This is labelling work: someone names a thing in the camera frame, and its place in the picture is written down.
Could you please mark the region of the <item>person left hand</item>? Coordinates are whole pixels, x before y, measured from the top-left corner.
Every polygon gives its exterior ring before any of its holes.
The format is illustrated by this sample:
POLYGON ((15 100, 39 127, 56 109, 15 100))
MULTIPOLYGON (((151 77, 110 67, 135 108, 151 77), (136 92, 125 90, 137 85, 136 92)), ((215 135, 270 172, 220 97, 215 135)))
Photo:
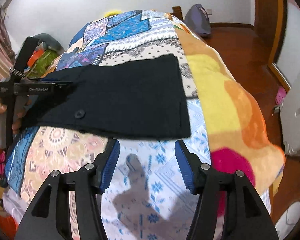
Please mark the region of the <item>person left hand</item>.
MULTIPOLYGON (((6 121, 7 106, 0 103, 0 128, 5 124, 6 121)), ((20 109, 17 113, 17 119, 12 124, 13 134, 18 134, 21 128, 21 120, 26 115, 27 110, 25 107, 20 109)))

